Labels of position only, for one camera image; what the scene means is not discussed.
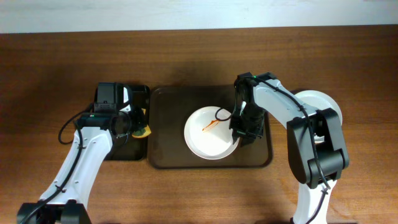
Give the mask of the green and yellow sponge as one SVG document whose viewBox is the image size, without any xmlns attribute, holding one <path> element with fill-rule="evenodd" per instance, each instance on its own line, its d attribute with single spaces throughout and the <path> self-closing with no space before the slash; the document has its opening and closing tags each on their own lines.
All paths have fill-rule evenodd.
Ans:
<svg viewBox="0 0 398 224">
<path fill-rule="evenodd" d="M 146 138 L 151 134 L 150 127 L 147 123 L 146 110 L 140 107 L 134 108 L 131 111 L 131 127 L 130 132 L 133 138 Z"/>
</svg>

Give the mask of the white plate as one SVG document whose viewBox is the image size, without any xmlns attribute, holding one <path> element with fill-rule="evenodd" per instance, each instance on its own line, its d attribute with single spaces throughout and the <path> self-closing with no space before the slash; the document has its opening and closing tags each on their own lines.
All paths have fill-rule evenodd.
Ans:
<svg viewBox="0 0 398 224">
<path fill-rule="evenodd" d="M 227 118 L 231 113 L 217 106 L 202 107 L 187 119 L 183 135 L 188 148 L 198 157 L 218 160 L 238 147 Z"/>
</svg>

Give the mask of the pale green plate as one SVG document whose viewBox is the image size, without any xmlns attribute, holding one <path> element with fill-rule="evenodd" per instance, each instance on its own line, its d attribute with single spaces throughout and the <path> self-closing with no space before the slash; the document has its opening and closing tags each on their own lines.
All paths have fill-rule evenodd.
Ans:
<svg viewBox="0 0 398 224">
<path fill-rule="evenodd" d="M 316 91 L 316 90 L 304 90 L 295 94 L 295 97 L 301 101 L 301 105 L 310 105 L 312 107 L 316 107 L 319 110 L 325 110 L 327 108 L 331 108 L 336 111 L 340 124 L 342 124 L 342 112 L 337 102 L 327 94 Z M 313 133 L 314 133 L 314 141 L 315 144 L 321 143 L 325 140 L 325 132 L 322 127 L 322 121 L 318 123 L 318 126 L 313 125 Z"/>
</svg>

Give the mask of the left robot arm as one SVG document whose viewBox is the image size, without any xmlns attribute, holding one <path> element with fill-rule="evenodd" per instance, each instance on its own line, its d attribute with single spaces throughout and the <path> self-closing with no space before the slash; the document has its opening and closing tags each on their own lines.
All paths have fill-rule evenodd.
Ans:
<svg viewBox="0 0 398 224">
<path fill-rule="evenodd" d="M 99 83 L 92 103 L 70 118 L 75 127 L 70 151 L 56 178 L 36 203 L 23 203 L 18 223 L 90 223 L 91 188 L 115 141 L 144 138 L 150 131 L 147 109 L 136 95 L 149 99 L 146 85 Z"/>
</svg>

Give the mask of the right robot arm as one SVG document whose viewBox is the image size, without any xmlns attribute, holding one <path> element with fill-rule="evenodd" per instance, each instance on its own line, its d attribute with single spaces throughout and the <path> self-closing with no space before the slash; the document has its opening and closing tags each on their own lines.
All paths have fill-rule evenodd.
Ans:
<svg viewBox="0 0 398 224">
<path fill-rule="evenodd" d="M 234 108 L 229 118 L 233 141 L 252 144 L 264 135 L 268 115 L 287 131 L 290 170 L 299 182 L 291 223 L 326 223 L 331 191 L 349 166 L 338 113 L 319 109 L 286 90 L 272 73 L 247 72 L 234 82 Z"/>
</svg>

